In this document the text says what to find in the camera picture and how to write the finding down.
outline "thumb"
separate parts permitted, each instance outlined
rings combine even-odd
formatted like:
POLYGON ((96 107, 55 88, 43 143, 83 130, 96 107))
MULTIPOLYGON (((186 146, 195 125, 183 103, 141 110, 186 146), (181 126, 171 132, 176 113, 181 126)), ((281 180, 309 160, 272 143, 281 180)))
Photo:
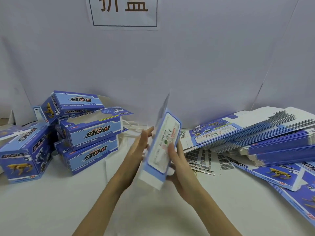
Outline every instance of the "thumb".
POLYGON ((147 148, 148 144, 148 133, 144 130, 141 131, 141 136, 139 139, 139 143, 137 145, 137 148, 135 150, 135 153, 142 154, 143 150, 147 148))
POLYGON ((175 148, 174 148, 174 143, 170 143, 169 146, 168 146, 168 149, 167 149, 167 152, 168 152, 168 157, 174 162, 174 164, 176 165, 178 160, 179 160, 179 157, 175 151, 175 148))

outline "paper sign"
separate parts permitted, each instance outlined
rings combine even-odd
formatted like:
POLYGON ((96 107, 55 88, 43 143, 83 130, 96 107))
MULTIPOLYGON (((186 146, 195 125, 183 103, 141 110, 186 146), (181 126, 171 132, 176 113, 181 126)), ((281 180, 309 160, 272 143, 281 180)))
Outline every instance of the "paper sign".
POLYGON ((90 21, 100 29, 152 30, 157 0, 86 0, 90 21))

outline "person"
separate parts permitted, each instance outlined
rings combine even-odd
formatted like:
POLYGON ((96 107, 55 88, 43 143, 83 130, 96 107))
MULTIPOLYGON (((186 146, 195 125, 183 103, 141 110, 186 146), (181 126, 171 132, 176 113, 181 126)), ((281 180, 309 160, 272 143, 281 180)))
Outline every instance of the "person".
MULTIPOLYGON (((102 236, 114 211, 120 195, 132 183, 142 161, 142 152, 148 147, 148 137, 152 136, 154 127, 142 131, 130 147, 124 161, 115 175, 93 205, 92 209, 79 224, 73 236, 102 236)), ((174 144, 168 147, 169 158, 175 165, 175 172, 168 176, 179 195, 190 204, 211 236, 241 236, 228 220, 215 201, 199 183, 195 173, 188 165, 183 147, 178 141, 177 152, 174 144)))

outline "held box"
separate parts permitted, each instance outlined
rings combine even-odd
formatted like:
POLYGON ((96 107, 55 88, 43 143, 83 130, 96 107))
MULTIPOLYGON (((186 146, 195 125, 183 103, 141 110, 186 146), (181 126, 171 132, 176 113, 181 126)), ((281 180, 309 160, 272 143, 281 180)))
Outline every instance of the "held box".
POLYGON ((74 151, 100 142, 123 130, 122 116, 131 112, 120 108, 104 108, 94 113, 59 121, 64 137, 74 151))
POLYGON ((45 122, 34 123, 30 130, 0 148, 0 165, 10 183, 41 178, 51 160, 56 132, 45 122))
POLYGON ((95 94, 54 91, 41 105, 41 112, 44 120, 52 124, 58 123, 58 119, 102 109, 108 101, 108 97, 95 94))
POLYGON ((77 151, 71 150, 65 140, 55 143, 55 148, 61 161, 73 175, 107 157, 110 153, 117 151, 118 147, 118 135, 77 151))
POLYGON ((166 180, 169 167, 167 148, 170 143, 176 146, 181 129, 181 122, 167 109, 169 95, 159 111, 156 123, 156 132, 153 133, 152 143, 149 143, 149 150, 144 161, 141 163, 138 176, 138 184, 145 182, 160 190, 166 180))

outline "white table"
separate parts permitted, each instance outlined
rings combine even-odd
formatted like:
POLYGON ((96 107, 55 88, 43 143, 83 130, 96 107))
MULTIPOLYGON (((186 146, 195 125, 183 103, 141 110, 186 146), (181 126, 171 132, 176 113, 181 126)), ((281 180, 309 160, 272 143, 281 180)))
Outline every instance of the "white table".
MULTIPOLYGON (((75 176, 59 159, 53 159, 40 180, 8 185, 0 175, 0 235, 71 235, 106 185, 105 165, 110 178, 127 150, 126 144, 75 176)), ((261 179, 238 169, 225 170, 220 176, 198 173, 197 177, 243 236, 315 235, 315 228, 261 179)), ((105 235, 117 232, 127 232, 127 236, 208 235, 171 182, 160 192, 136 195, 133 188, 128 189, 105 235)))

